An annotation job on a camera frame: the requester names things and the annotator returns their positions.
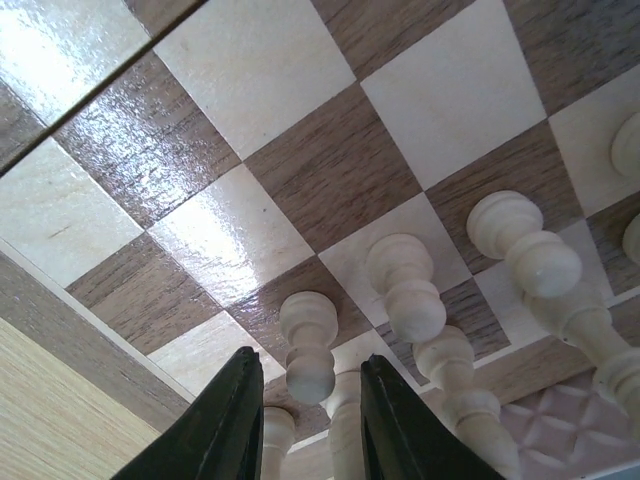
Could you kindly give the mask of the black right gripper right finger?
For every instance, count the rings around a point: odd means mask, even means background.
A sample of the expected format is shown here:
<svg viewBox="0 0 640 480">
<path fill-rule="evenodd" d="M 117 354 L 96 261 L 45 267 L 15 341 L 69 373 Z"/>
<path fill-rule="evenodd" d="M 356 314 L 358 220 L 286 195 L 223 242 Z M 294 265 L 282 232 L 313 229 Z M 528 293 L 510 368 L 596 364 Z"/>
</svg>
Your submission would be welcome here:
<svg viewBox="0 0 640 480">
<path fill-rule="evenodd" d="M 368 479 L 499 479 L 458 440 L 388 359 L 360 367 L 361 438 Z"/>
</svg>

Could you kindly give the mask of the pink metal tin tray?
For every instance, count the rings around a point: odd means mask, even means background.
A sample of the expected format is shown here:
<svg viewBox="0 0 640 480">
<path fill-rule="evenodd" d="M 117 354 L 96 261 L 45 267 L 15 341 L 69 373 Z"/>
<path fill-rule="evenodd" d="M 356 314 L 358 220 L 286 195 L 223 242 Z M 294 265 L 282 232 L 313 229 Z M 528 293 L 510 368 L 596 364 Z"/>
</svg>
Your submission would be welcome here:
<svg viewBox="0 0 640 480">
<path fill-rule="evenodd" d="M 524 479 L 639 477 L 639 443 L 619 407 L 592 386 L 591 371 L 502 407 Z"/>
</svg>

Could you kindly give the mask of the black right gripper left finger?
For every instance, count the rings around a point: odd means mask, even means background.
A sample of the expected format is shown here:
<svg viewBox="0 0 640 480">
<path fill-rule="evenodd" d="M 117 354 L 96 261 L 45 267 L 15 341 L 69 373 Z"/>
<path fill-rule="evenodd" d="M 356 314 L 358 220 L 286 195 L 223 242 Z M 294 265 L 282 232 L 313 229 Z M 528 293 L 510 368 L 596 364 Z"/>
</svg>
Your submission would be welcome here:
<svg viewBox="0 0 640 480">
<path fill-rule="evenodd" d="M 119 479 L 258 479 L 264 376 L 239 348 L 183 415 L 117 472 Z"/>
</svg>

